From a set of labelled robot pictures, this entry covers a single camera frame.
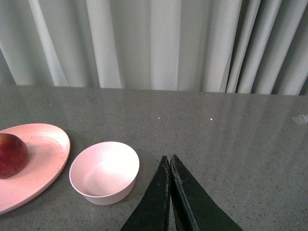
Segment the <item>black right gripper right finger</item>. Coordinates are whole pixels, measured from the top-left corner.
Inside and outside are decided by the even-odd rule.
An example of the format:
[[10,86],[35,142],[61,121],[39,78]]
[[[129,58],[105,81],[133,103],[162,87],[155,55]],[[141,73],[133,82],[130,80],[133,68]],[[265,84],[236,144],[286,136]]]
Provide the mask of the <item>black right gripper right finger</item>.
[[240,231],[174,154],[170,160],[171,199],[178,231]]

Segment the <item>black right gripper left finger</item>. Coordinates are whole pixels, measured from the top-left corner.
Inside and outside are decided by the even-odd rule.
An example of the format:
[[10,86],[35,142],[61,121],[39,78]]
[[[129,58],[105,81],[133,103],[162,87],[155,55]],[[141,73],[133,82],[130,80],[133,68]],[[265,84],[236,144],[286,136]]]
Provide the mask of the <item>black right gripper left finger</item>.
[[121,230],[167,231],[169,228],[170,188],[170,164],[168,158],[162,156],[141,201]]

